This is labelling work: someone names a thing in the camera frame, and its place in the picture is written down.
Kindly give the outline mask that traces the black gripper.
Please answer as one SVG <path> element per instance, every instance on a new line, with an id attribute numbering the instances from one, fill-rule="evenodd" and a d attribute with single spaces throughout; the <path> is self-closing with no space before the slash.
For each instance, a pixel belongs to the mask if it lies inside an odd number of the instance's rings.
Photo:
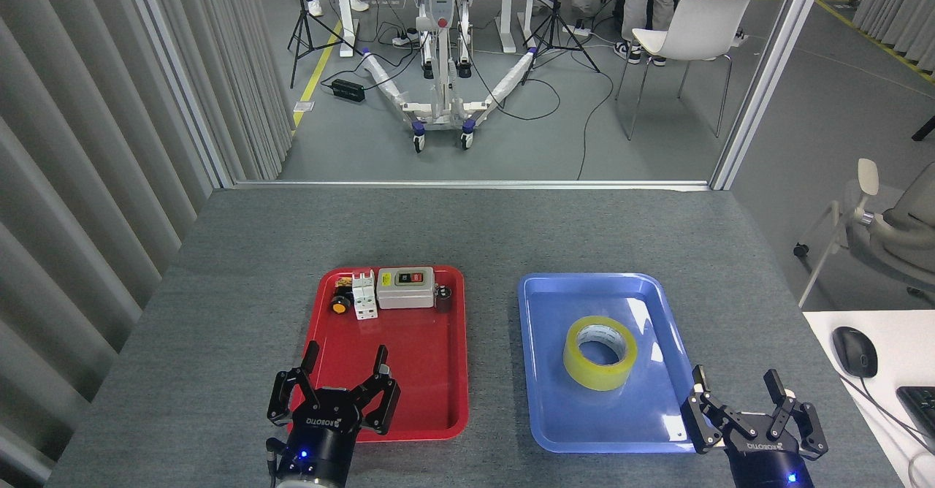
<path id="1" fill-rule="evenodd" d="M 786 389 L 777 370 L 768 369 L 763 379 L 775 411 L 768 429 L 757 431 L 739 411 L 711 394 L 704 367 L 696 365 L 694 384 L 681 405 L 688 438 L 697 454 L 708 454 L 724 438 L 736 487 L 814 487 L 804 458 L 818 460 L 828 451 L 816 409 Z M 789 418 L 797 424 L 799 445 L 785 430 Z"/>
<path id="2" fill-rule="evenodd" d="M 308 378 L 318 356 L 314 340 L 308 341 L 300 365 L 277 373 L 267 408 L 271 424 L 286 424 L 295 385 L 304 397 L 291 415 L 293 425 L 281 457 L 281 478 L 346 479 L 360 429 L 387 434 L 400 398 L 400 384 L 386 363 L 388 355 L 388 348 L 379 345 L 371 374 L 350 394 L 315 394 Z"/>

